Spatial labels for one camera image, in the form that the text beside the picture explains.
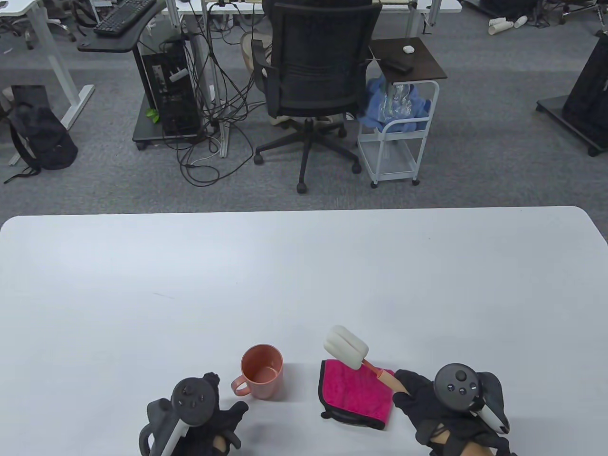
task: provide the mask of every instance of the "white cart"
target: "white cart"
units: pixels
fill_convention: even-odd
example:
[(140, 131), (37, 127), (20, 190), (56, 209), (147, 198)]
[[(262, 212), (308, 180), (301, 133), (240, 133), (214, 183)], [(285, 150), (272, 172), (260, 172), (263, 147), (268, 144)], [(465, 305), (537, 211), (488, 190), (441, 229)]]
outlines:
[[(437, 81), (418, 81), (416, 84), (431, 84), (434, 88), (431, 98), (432, 104), (427, 117), (394, 120), (386, 124), (382, 131), (374, 128), (372, 133), (363, 133), (363, 125), (359, 124), (357, 145), (367, 172), (370, 174), (372, 188), (378, 186), (378, 181), (389, 181), (391, 179), (412, 178), (413, 185), (420, 183), (418, 170), (420, 169), (424, 146), (429, 136), (430, 124), (439, 97), (439, 84), (437, 84)], [(426, 122), (425, 129), (409, 133), (387, 133), (393, 125), (417, 122)], [(408, 146), (409, 139), (422, 139), (418, 147), (418, 153), (415, 149), (412, 151)]]
[[(408, 45), (413, 46), (415, 52), (405, 55), (402, 48)], [(447, 76), (419, 38), (373, 40), (370, 48), (379, 60), (387, 57), (399, 58), (403, 60), (403, 63), (413, 66), (414, 70), (403, 77), (390, 69), (383, 68), (380, 64), (386, 80), (393, 85), (416, 84), (419, 89), (431, 88), (432, 94), (427, 90), (421, 90), (421, 93), (426, 95), (425, 98), (431, 100), (431, 106), (427, 117), (394, 120), (386, 124), (382, 130), (377, 128), (372, 130), (359, 124), (357, 138), (359, 154), (371, 177), (372, 188), (378, 187), (379, 181), (392, 179), (411, 178), (412, 184), (418, 185), (420, 183), (418, 180), (420, 163), (439, 98), (437, 80), (445, 79)], [(423, 130), (409, 133), (387, 133), (393, 125), (418, 122), (426, 122)]]

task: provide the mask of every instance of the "pink towel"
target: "pink towel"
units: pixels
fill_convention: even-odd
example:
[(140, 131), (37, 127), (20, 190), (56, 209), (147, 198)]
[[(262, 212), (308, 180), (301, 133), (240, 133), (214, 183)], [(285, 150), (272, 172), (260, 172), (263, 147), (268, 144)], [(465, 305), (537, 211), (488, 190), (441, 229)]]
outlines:
[(392, 398), (391, 389), (367, 367), (353, 370), (337, 359), (321, 363), (319, 399), (325, 406), (323, 418), (384, 429), (393, 407)]

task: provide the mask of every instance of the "blue cloth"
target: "blue cloth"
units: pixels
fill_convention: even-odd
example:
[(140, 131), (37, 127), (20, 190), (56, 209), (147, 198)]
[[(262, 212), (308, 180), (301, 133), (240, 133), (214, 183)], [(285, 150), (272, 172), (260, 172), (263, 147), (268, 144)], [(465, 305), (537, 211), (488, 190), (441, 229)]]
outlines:
[[(378, 130), (382, 131), (386, 124), (392, 122), (393, 120), (415, 119), (420, 117), (427, 117), (429, 115), (430, 100), (425, 100), (424, 98), (422, 98), (420, 96), (420, 93), (418, 92), (418, 88), (415, 85), (410, 84), (409, 100), (412, 104), (412, 110), (410, 115), (407, 117), (392, 117), (386, 119), (381, 112), (382, 106), (384, 104), (384, 99), (386, 97), (386, 85), (386, 79), (384, 78), (384, 76), (370, 79), (367, 82), (367, 109), (365, 110), (365, 115), (358, 117), (359, 121), (363, 125), (369, 128), (377, 128)], [(389, 133), (407, 133), (410, 131), (424, 130), (425, 128), (426, 122), (401, 123), (390, 127)]]

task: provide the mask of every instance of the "hand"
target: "hand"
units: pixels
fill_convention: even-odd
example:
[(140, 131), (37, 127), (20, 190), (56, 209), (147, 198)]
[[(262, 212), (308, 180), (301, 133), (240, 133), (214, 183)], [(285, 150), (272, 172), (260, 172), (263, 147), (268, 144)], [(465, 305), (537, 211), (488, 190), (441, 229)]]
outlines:
[(215, 391), (215, 411), (208, 422), (198, 427), (191, 427), (185, 437), (181, 438), (171, 456), (225, 456), (230, 451), (230, 438), (224, 434), (234, 433), (238, 423), (249, 406), (236, 402), (229, 410), (219, 409), (219, 377), (213, 372), (203, 377)]
[(511, 455), (509, 441), (499, 437), (481, 418), (454, 412), (435, 396), (433, 382), (408, 370), (398, 370), (395, 378), (409, 394), (395, 393), (393, 402), (416, 428), (416, 440), (438, 456)]

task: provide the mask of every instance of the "person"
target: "person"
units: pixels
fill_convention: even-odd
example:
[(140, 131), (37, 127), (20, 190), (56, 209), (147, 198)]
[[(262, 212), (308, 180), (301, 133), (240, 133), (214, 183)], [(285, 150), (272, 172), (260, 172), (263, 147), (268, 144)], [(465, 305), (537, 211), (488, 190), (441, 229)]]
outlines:
[[(181, 438), (171, 456), (226, 456), (230, 442), (223, 432), (234, 432), (249, 410), (243, 401), (229, 410), (219, 409), (219, 377), (214, 373), (203, 376), (216, 393), (215, 411), (208, 422), (192, 427)], [(453, 412), (435, 396), (433, 382), (408, 370), (398, 370), (395, 378), (407, 393), (395, 393), (393, 403), (403, 411), (416, 428), (416, 440), (431, 448), (432, 456), (516, 456), (509, 441), (499, 437), (479, 417)]]
[(203, 377), (215, 392), (215, 410), (211, 418), (198, 427), (191, 427), (185, 437), (179, 439), (171, 456), (226, 456), (230, 442), (223, 437), (225, 431), (234, 432), (249, 410), (243, 402), (236, 402), (229, 410), (219, 409), (219, 376), (213, 372)]
[(431, 448), (434, 456), (516, 456), (509, 441), (498, 436), (481, 418), (448, 409), (435, 395), (433, 382), (409, 370), (395, 378), (407, 393), (395, 393), (393, 403), (416, 428), (416, 440)]
[[(308, 7), (356, 7), (371, 5), (372, 0), (262, 0), (262, 10), (264, 14), (272, 24), (272, 9), (275, 3), (283, 3), (288, 5), (299, 5)], [(241, 53), (243, 55), (243, 61), (249, 73), (254, 72), (254, 58), (251, 51), (252, 40), (260, 40), (266, 49), (266, 60), (268, 63), (271, 61), (272, 55), (272, 35), (266, 33), (260, 33), (254, 30), (253, 32), (246, 32), (241, 37)], [(278, 116), (276, 119), (270, 117), (271, 125), (278, 125), (279, 123), (289, 120), (289, 116)], [(336, 116), (329, 116), (326, 122), (341, 122), (343, 116), (341, 114)]]

